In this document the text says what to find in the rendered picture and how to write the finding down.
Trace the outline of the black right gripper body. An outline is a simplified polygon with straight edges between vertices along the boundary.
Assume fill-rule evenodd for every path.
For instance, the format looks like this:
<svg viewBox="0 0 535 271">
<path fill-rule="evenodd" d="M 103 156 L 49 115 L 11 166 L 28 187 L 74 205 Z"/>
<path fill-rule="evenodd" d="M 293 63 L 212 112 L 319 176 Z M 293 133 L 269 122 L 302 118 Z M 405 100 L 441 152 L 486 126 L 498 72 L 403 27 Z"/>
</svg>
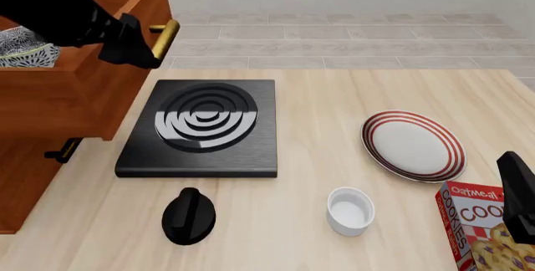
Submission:
<svg viewBox="0 0 535 271">
<path fill-rule="evenodd" d="M 514 215 L 504 223 L 514 243 L 535 245 L 535 214 Z"/>
</svg>

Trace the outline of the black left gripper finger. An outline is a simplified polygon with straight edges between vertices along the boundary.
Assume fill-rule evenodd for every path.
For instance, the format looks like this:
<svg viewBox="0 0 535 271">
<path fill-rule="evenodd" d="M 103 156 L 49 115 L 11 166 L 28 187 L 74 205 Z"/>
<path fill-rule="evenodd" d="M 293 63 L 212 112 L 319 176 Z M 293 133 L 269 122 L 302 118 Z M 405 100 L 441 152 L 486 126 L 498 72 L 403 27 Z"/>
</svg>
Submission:
<svg viewBox="0 0 535 271">
<path fill-rule="evenodd" d="M 106 39 L 99 59 L 109 64 L 129 64 L 141 69 L 156 69 L 161 61 L 155 57 L 146 43 L 139 20 L 133 15 L 123 13 L 118 20 L 120 30 Z"/>
</svg>

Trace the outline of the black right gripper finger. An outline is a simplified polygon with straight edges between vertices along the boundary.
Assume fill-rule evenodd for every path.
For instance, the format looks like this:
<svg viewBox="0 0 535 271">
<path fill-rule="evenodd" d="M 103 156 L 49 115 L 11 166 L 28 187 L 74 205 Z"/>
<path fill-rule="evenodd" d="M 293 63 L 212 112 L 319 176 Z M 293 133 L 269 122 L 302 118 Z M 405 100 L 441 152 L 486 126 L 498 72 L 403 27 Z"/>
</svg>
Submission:
<svg viewBox="0 0 535 271">
<path fill-rule="evenodd" d="M 513 151 L 497 160 L 502 180 L 505 205 L 504 217 L 535 214 L 535 173 Z"/>
</svg>

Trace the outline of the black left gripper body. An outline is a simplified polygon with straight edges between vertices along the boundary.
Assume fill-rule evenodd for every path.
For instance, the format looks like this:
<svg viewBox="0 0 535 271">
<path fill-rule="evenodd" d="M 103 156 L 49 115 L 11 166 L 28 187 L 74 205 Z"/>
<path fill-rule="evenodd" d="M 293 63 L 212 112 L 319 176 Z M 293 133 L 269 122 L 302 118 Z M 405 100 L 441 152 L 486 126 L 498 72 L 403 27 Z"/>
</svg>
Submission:
<svg viewBox="0 0 535 271">
<path fill-rule="evenodd" d="M 74 47 L 89 44 L 121 44 L 124 24 L 106 12 L 99 4 L 79 4 L 74 15 Z"/>
</svg>

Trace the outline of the black white patterned bowl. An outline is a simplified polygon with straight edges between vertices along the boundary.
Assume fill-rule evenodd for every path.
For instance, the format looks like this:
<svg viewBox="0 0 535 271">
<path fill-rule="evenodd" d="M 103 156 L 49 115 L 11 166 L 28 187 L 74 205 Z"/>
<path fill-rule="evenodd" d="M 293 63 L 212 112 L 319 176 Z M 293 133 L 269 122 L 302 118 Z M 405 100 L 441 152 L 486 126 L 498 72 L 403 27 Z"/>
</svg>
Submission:
<svg viewBox="0 0 535 271">
<path fill-rule="evenodd" d="M 0 68 L 53 67 L 59 55 L 60 47 L 25 27 L 0 32 Z"/>
</svg>

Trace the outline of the flat black stove plate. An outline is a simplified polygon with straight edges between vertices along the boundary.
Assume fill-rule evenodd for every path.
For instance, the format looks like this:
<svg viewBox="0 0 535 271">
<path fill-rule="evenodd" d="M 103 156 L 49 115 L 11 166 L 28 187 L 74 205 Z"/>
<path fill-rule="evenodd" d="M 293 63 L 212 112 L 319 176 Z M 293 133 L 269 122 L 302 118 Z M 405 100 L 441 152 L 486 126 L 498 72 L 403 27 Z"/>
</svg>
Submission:
<svg viewBox="0 0 535 271">
<path fill-rule="evenodd" d="M 115 175 L 277 177 L 274 80 L 158 80 Z"/>
</svg>

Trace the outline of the white plate with red rings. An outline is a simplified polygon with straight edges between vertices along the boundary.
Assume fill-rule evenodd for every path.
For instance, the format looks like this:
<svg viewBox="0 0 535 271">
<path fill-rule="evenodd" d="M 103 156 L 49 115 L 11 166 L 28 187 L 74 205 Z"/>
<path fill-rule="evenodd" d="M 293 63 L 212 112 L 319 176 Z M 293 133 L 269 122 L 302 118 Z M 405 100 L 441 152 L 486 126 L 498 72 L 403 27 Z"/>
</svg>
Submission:
<svg viewBox="0 0 535 271">
<path fill-rule="evenodd" d="M 453 132 L 415 112 L 377 112 L 362 124 L 360 139 L 382 167 L 416 182 L 454 180 L 467 167 L 467 152 Z"/>
</svg>

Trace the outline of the wooden cabinet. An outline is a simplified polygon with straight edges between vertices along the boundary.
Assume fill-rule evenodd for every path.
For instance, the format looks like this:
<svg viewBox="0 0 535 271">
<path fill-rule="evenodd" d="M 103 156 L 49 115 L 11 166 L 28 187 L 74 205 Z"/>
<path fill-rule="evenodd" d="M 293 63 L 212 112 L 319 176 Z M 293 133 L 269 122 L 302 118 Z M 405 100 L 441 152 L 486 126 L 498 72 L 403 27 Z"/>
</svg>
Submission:
<svg viewBox="0 0 535 271">
<path fill-rule="evenodd" d="M 22 227 L 63 165 L 43 156 L 67 140 L 0 138 L 0 235 Z"/>
</svg>

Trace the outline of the oatmeal cookies box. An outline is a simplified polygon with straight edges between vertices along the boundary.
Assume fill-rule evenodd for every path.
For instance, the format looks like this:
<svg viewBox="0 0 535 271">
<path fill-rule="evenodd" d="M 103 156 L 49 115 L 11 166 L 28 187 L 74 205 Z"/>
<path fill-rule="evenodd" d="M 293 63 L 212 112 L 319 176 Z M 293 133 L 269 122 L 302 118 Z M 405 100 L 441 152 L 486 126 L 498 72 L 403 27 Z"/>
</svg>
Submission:
<svg viewBox="0 0 535 271">
<path fill-rule="evenodd" d="M 445 182 L 436 203 L 458 271 L 535 271 L 535 245 L 515 243 L 501 187 Z"/>
</svg>

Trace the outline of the open wooden drawer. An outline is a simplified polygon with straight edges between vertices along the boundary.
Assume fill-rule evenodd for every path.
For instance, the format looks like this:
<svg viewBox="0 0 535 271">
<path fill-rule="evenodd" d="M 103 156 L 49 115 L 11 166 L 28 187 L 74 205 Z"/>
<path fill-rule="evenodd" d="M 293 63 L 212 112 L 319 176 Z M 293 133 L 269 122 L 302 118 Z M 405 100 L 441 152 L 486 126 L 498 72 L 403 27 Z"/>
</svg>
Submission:
<svg viewBox="0 0 535 271">
<path fill-rule="evenodd" d="M 159 38 L 150 27 L 172 19 L 168 0 L 95 0 L 107 12 L 140 21 L 146 43 Z M 101 137 L 111 140 L 149 72 L 98 59 L 100 45 L 60 50 L 52 68 L 0 67 L 0 137 Z"/>
</svg>

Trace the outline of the small white ramekin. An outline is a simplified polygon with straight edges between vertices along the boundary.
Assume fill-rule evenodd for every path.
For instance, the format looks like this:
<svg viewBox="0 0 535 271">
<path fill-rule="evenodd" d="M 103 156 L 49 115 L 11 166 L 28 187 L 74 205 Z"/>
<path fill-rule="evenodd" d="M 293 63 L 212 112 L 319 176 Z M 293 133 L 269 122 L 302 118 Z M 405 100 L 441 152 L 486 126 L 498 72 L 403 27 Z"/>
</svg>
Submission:
<svg viewBox="0 0 535 271">
<path fill-rule="evenodd" d="M 327 198 L 327 222 L 338 234 L 358 237 L 375 219 L 375 205 L 365 192 L 338 187 Z"/>
</svg>

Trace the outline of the round black stove knob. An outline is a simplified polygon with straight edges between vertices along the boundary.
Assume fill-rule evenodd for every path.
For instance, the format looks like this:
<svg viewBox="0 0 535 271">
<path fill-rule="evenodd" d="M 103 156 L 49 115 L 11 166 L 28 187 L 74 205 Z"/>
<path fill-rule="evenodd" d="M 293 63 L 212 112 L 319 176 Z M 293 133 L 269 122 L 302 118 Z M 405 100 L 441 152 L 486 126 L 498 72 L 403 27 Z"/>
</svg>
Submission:
<svg viewBox="0 0 535 271">
<path fill-rule="evenodd" d="M 176 245 L 193 245 L 206 238 L 216 223 L 213 202 L 194 187 L 185 187 L 163 212 L 161 226 Z"/>
</svg>

